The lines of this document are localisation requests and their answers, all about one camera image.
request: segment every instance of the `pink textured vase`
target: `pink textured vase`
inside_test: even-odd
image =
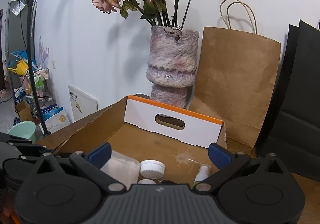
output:
[[[185,107],[187,87],[195,82],[199,32],[184,29],[176,33],[170,27],[154,26],[151,33],[146,73],[147,79],[156,85],[151,99]]]

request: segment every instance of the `small cardboard box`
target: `small cardboard box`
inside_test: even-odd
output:
[[[15,110],[21,121],[33,121],[30,105],[26,101],[17,104]]]
[[[130,95],[78,130],[56,152],[89,152],[105,141],[139,162],[161,161],[166,165],[163,179],[190,185],[201,164],[211,165],[209,145],[226,146],[222,120]]]

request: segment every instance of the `white bag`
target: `white bag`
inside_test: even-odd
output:
[[[53,115],[51,118],[47,119],[45,121],[45,124],[47,126],[48,131],[52,133],[70,125],[70,121],[68,119],[67,112],[65,110],[60,111],[59,113]]]

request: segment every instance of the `wooden table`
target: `wooden table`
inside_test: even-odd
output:
[[[50,135],[50,138],[44,138],[38,142],[38,144],[46,145],[48,148],[56,148],[59,144],[62,144],[68,140],[77,130],[85,126],[90,121],[98,117],[103,111],[107,110],[105,108],[101,111],[98,111],[92,115],[87,116],[53,134]],[[233,139],[227,138],[227,148],[231,152],[245,152],[251,157],[256,157],[256,152],[254,148],[243,145]],[[320,182],[293,174],[294,178],[299,183],[306,196],[306,205],[302,216],[298,224],[317,224],[320,223]]]

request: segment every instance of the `paper bag handle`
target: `paper bag handle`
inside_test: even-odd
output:
[[[251,22],[251,25],[252,25],[253,32],[254,32],[255,34],[257,34],[257,21],[256,21],[256,17],[255,17],[255,15],[254,15],[254,13],[253,13],[253,10],[249,7],[249,5],[246,4],[246,3],[243,3],[243,2],[240,1],[240,0],[235,0],[236,2],[231,3],[231,4],[228,6],[228,8],[227,8],[227,17],[228,17],[228,22],[227,22],[227,21],[224,19],[223,14],[222,14],[222,5],[223,5],[226,1],[228,1],[228,0],[224,0],[224,1],[221,3],[221,5],[220,5],[220,14],[221,14],[221,17],[222,17],[223,21],[224,21],[225,24],[227,25],[228,29],[231,29],[230,18],[229,18],[229,8],[230,8],[231,5],[233,5],[233,4],[235,4],[235,3],[240,3],[240,4],[242,4],[242,5],[244,6],[245,10],[246,10],[247,13],[248,13],[248,16],[249,16],[249,19],[250,19],[250,22]],[[252,15],[253,15],[253,19],[254,19],[254,24],[255,24],[255,25],[253,25],[252,18],[251,18],[251,16],[250,16],[250,13],[249,13],[247,7],[250,9],[250,11],[251,11],[251,13],[252,13]]]

